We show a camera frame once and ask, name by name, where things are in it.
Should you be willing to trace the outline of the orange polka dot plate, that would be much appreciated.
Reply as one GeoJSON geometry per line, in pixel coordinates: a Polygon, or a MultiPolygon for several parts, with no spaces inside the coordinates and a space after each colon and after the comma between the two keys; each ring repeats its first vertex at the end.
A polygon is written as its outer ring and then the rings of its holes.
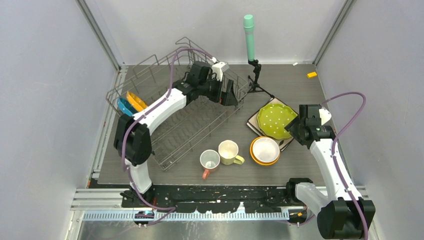
{"type": "Polygon", "coordinates": [[[130,105],[136,110],[136,112],[141,112],[148,107],[148,105],[141,100],[136,94],[131,91],[126,92],[126,99],[130,105]]]}

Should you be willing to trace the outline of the square floral plate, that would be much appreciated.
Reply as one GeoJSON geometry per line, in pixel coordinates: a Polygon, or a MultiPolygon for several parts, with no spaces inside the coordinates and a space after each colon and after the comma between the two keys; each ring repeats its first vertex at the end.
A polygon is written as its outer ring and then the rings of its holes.
{"type": "Polygon", "coordinates": [[[246,122],[260,137],[269,137],[278,145],[280,151],[294,140],[285,127],[298,116],[298,113],[290,106],[272,98],[257,110],[246,122]]]}

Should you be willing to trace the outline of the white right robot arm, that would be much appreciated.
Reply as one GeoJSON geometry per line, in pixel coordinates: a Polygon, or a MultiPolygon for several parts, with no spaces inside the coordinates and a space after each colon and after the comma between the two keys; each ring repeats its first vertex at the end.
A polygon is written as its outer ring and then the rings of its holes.
{"type": "Polygon", "coordinates": [[[301,104],[298,116],[285,127],[310,150],[327,192],[324,195],[308,178],[291,178],[285,198],[291,205],[306,204],[316,217],[322,238],[366,240],[376,208],[353,184],[340,156],[336,134],[326,124],[330,119],[330,112],[321,105],[301,104]]]}

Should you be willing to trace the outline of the green polka dot plate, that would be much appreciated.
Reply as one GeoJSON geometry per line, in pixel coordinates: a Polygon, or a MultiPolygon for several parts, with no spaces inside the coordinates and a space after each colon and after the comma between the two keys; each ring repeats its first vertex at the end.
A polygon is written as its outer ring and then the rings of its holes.
{"type": "Polygon", "coordinates": [[[298,114],[289,106],[282,103],[268,103],[263,106],[256,117],[259,129],[266,135],[276,140],[291,138],[285,127],[298,114]]]}

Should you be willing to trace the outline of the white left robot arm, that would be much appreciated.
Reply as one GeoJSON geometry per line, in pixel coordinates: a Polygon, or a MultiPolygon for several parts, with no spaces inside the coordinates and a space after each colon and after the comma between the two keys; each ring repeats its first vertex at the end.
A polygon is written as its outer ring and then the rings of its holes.
{"type": "Polygon", "coordinates": [[[152,180],[147,164],[153,151],[152,133],[200,96],[223,106],[237,106],[239,101],[233,80],[224,83],[224,73],[228,69],[228,63],[223,61],[212,65],[195,61],[184,77],[172,81],[168,91],[153,104],[136,114],[119,117],[113,145],[123,158],[124,170],[129,171],[130,186],[136,190],[134,200],[141,207],[148,207],[154,199],[149,190],[152,180]]]}

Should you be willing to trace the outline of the blue polka dot plate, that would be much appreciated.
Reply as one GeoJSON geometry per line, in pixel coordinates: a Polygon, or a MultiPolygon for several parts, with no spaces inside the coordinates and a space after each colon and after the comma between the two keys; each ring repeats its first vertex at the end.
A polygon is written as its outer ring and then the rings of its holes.
{"type": "Polygon", "coordinates": [[[117,99],[117,106],[123,114],[128,116],[132,116],[137,113],[137,110],[129,103],[126,98],[119,97],[117,99]]]}

